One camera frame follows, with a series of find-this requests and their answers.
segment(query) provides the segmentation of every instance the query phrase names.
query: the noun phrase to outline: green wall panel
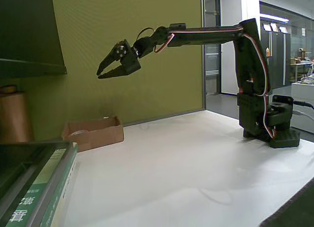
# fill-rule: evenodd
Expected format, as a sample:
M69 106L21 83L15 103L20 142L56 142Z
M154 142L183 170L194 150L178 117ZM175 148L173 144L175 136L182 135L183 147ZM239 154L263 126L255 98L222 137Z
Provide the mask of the green wall panel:
M66 121L117 115L130 123L202 108L200 46L151 53L140 60L141 70L128 77L96 77L113 45L123 39L132 45L145 27L200 26L200 0L53 3L68 74L21 79L37 140L59 136Z

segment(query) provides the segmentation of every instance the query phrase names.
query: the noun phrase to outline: white column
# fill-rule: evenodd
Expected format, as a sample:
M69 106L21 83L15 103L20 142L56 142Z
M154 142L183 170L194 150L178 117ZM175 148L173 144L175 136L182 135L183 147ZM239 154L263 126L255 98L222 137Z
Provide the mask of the white column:
M260 33L259 0L220 0L221 25L236 25L243 20L256 18ZM221 91L237 94L235 49L232 42L222 45L221 54Z

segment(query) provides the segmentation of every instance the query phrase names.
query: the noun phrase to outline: doorway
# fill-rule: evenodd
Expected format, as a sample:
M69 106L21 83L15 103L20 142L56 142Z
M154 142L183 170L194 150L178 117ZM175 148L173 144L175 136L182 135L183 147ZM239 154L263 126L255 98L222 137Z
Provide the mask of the doorway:
M220 26L220 0L203 0L203 27ZM221 45L209 44L203 48L205 95L221 93Z

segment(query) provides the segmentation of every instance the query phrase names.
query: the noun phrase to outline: copper roll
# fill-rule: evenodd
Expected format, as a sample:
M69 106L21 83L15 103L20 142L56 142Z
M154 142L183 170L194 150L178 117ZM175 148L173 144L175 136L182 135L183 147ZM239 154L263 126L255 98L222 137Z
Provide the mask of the copper roll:
M14 86L2 87L0 89L0 143L33 140L25 94L16 92Z

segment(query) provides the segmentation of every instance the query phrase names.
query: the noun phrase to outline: white table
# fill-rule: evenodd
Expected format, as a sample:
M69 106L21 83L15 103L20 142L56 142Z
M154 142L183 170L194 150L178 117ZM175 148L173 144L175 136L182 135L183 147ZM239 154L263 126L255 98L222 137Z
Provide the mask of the white table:
M314 144L272 149L208 111L129 126L81 152L65 227L254 227L314 176Z

